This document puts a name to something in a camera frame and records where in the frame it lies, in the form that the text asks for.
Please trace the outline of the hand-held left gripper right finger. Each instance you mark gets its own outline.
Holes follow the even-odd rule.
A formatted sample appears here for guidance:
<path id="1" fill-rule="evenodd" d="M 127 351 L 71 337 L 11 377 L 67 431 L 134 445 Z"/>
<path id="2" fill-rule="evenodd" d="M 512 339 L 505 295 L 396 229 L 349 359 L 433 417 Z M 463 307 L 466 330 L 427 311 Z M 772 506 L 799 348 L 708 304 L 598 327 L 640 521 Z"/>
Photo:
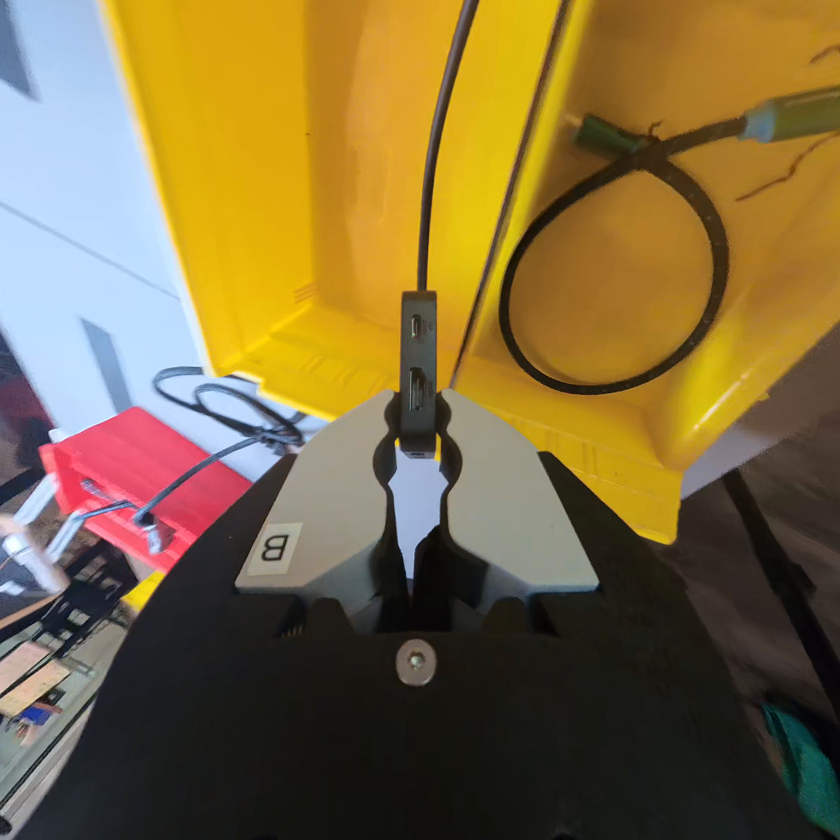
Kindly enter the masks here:
<path id="1" fill-rule="evenodd" d="M 439 394 L 441 527 L 459 594 L 593 592 L 599 579 L 534 444 L 457 392 Z"/>

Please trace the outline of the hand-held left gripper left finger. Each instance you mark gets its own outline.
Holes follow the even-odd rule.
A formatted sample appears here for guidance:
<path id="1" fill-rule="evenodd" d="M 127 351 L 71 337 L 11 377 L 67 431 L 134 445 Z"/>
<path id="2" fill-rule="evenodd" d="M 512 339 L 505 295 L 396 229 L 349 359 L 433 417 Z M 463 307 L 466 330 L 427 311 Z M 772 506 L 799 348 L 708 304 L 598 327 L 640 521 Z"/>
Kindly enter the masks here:
<path id="1" fill-rule="evenodd" d="M 238 574 L 239 593 L 403 594 L 390 488 L 397 407 L 385 390 L 304 445 Z"/>

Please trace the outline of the black usb hub adapter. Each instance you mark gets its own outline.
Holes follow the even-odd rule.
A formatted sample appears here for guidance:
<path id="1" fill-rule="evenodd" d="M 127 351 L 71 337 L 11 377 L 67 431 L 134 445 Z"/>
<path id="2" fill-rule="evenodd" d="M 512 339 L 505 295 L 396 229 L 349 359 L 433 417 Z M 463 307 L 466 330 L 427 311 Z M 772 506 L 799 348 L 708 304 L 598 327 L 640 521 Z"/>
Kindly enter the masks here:
<path id="1" fill-rule="evenodd" d="M 437 296 L 402 294 L 400 348 L 400 449 L 410 459 L 432 459 L 437 451 Z"/>

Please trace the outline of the yellow storage bin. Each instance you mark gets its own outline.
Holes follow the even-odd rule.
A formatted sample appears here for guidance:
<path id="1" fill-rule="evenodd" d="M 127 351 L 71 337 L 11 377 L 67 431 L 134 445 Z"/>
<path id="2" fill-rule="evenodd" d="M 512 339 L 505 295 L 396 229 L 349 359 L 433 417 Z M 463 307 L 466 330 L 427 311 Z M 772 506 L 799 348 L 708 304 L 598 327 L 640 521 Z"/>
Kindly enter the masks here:
<path id="1" fill-rule="evenodd" d="M 102 2 L 215 375 L 326 420 L 396 389 L 460 2 Z"/>
<path id="2" fill-rule="evenodd" d="M 838 2 L 559 2 L 457 387 L 628 525 L 838 324 Z"/>

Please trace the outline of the red storage bin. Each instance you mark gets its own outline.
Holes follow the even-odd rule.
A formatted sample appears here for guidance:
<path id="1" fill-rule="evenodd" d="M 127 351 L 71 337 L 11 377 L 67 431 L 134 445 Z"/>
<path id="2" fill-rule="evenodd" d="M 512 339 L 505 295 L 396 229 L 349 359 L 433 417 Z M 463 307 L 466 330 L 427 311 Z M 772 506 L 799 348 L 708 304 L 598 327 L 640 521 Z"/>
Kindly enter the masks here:
<path id="1" fill-rule="evenodd" d="M 71 516 L 129 501 L 141 508 L 207 452 L 139 407 L 39 448 L 45 472 L 56 486 L 56 503 Z M 82 527 L 150 567 L 169 572 L 194 542 L 252 483 L 222 462 L 201 470 L 152 510 L 164 546 L 151 553 L 133 510 L 106 512 Z"/>

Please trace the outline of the black metal table leg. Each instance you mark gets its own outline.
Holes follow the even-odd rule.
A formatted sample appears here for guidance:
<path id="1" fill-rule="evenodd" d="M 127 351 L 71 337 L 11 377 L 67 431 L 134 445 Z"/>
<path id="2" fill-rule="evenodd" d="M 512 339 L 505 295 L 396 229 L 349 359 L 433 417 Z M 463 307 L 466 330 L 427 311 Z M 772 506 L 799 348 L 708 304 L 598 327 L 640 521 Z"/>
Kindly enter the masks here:
<path id="1" fill-rule="evenodd" d="M 764 578 L 782 605 L 838 720 L 839 659 L 812 609 L 814 584 L 777 540 L 740 470 L 725 473 L 721 483 L 748 535 Z"/>

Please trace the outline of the teal green cloth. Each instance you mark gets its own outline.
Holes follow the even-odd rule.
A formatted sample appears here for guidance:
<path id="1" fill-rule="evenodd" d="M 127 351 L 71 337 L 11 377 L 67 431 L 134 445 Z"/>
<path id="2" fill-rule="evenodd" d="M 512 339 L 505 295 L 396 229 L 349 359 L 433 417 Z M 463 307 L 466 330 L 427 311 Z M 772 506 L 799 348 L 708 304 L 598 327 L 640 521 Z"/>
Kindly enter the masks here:
<path id="1" fill-rule="evenodd" d="M 785 789 L 808 823 L 838 839 L 838 774 L 818 731 L 792 709 L 770 702 L 759 708 Z"/>

